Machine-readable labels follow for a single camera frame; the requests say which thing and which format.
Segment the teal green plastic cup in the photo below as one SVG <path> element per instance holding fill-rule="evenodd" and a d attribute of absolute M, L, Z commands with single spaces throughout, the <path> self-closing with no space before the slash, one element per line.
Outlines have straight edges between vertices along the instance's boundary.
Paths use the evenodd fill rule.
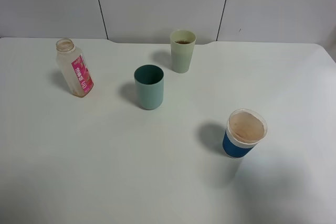
<path fill-rule="evenodd" d="M 164 72 L 156 65 L 143 65 L 134 72 L 138 102 L 146 110 L 154 110 L 163 102 Z"/>

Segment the pink label drink bottle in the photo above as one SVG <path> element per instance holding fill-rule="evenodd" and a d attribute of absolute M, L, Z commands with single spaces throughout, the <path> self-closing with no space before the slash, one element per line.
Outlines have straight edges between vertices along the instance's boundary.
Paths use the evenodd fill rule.
<path fill-rule="evenodd" d="M 87 67 L 81 48 L 69 38 L 56 42 L 56 62 L 71 91 L 77 97 L 85 97 L 93 88 L 94 82 Z"/>

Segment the pale yellow plastic cup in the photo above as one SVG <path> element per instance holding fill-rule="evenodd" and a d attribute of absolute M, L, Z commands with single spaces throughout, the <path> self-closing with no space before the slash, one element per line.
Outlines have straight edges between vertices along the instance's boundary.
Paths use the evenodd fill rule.
<path fill-rule="evenodd" d="M 170 34 L 172 70 L 188 72 L 192 60 L 196 35 L 188 30 L 176 30 Z"/>

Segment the blue sleeve paper cup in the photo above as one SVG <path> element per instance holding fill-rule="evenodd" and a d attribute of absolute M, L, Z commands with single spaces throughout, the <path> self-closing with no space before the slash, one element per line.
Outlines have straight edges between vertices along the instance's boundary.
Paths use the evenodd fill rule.
<path fill-rule="evenodd" d="M 223 150 L 231 158 L 244 157 L 267 134 L 264 118 L 249 109 L 238 109 L 228 118 L 223 138 Z"/>

